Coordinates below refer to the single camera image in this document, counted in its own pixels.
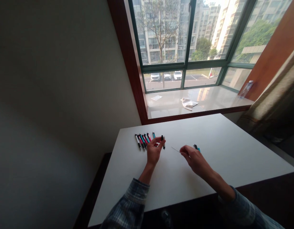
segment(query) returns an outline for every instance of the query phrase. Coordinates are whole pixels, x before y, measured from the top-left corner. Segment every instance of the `glass pane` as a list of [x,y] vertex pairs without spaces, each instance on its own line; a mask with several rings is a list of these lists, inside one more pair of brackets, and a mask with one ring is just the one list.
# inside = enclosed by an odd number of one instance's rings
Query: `glass pane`
[[197,0],[189,61],[225,59],[246,0]]
[[184,62],[189,3],[190,0],[133,0],[144,65]]
[[239,91],[248,78],[250,72],[251,69],[228,68],[222,85],[234,88]]
[[184,87],[216,84],[221,67],[187,70]]
[[286,0],[257,1],[232,62],[257,62],[290,3]]
[[183,71],[144,73],[146,91],[180,88],[182,74]]

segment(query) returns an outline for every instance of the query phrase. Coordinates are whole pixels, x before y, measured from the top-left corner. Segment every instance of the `green window frame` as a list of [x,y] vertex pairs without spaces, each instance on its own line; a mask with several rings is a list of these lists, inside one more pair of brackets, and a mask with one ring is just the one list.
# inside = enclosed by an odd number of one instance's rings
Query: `green window frame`
[[[183,90],[183,89],[190,89],[190,88],[219,86],[222,84],[222,81],[224,80],[224,77],[225,77],[226,72],[229,67],[253,69],[255,64],[232,63],[231,61],[234,56],[234,53],[236,52],[236,49],[237,49],[237,46],[241,40],[241,37],[244,33],[244,30],[249,22],[249,19],[250,19],[250,16],[254,10],[255,4],[258,0],[247,0],[245,2],[244,8],[243,8],[242,13],[239,17],[239,23],[238,23],[237,27],[235,28],[235,33],[234,33],[233,37],[231,38],[231,44],[229,45],[225,59],[203,60],[203,61],[191,62],[191,61],[189,61],[189,58],[190,58],[189,55],[190,55],[190,45],[192,43],[192,33],[193,33],[193,26],[194,26],[194,15],[195,15],[196,1],[197,0],[190,1],[190,8],[189,8],[190,15],[189,15],[188,35],[186,37],[187,42],[186,42],[184,62],[143,65],[141,53],[140,53],[140,51],[138,51],[139,62],[140,62],[140,67],[141,67],[143,77],[144,77],[144,74],[150,74],[150,73],[167,72],[167,71],[182,71],[183,75],[182,75],[182,81],[181,81],[180,88],[147,91],[146,86],[145,86],[145,79],[144,79],[143,82],[144,82],[145,93],[156,93],[156,92],[162,92],[162,91],[172,91],[172,90]],[[137,46],[137,50],[140,50],[140,43],[139,43],[139,38],[138,38],[138,32],[137,32],[137,26],[136,26],[136,21],[135,21],[135,14],[134,14],[134,7],[133,7],[133,0],[129,0],[128,2],[129,2],[129,7],[130,7],[132,23],[133,23],[136,46]],[[179,56],[180,53],[181,53],[180,50],[175,52],[175,55],[177,58],[180,58],[180,56]],[[184,87],[185,76],[186,76],[187,70],[202,69],[202,68],[215,68],[215,67],[221,67],[221,71],[218,75],[218,79],[217,79],[216,84],[194,86],[194,87]],[[231,91],[239,92],[238,90],[235,90],[233,88],[229,88],[226,86],[223,86],[223,87],[225,87]]]

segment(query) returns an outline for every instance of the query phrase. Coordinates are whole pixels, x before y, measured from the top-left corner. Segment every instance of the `wooden floor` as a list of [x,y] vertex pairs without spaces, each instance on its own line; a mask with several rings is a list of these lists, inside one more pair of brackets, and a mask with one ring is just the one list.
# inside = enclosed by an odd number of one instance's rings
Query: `wooden floor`
[[[108,166],[111,153],[105,154],[100,168],[76,220],[74,228],[87,228]],[[285,228],[294,228],[294,173],[237,188],[262,212]],[[167,210],[176,228],[231,228],[219,214],[217,194],[146,212],[142,228],[165,228],[161,212]]]

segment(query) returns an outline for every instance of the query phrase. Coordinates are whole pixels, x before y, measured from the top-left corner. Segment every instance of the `finger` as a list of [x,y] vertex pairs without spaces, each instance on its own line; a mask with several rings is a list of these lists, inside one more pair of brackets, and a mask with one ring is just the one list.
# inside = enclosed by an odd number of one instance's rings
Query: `finger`
[[151,142],[149,142],[149,143],[151,143],[152,145],[154,145],[155,143],[160,142],[160,141],[161,141],[161,138],[162,138],[162,137],[155,137],[155,138],[152,139]]
[[189,146],[189,145],[185,145],[184,148],[185,148],[185,150],[187,151],[188,155],[189,155],[190,157],[192,157],[193,154],[194,154],[194,152],[195,152],[195,148],[193,148],[193,147],[191,147],[191,146]]
[[161,141],[161,143],[159,144],[159,147],[162,148],[165,144],[166,140],[164,139],[163,141]]
[[187,153],[187,149],[185,148],[185,146],[182,146],[182,147],[180,148],[180,152]]
[[183,157],[185,157],[185,159],[186,159],[188,165],[190,166],[190,163],[191,163],[191,159],[190,159],[190,157],[189,157],[186,153],[183,153],[183,152],[181,153],[181,155],[182,155]]

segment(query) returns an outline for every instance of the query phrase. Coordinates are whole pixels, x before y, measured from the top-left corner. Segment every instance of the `beige curtain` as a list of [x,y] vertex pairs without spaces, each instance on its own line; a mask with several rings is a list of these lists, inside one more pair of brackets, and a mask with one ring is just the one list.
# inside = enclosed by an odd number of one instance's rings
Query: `beige curtain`
[[237,125],[248,133],[265,134],[274,128],[294,132],[294,52]]

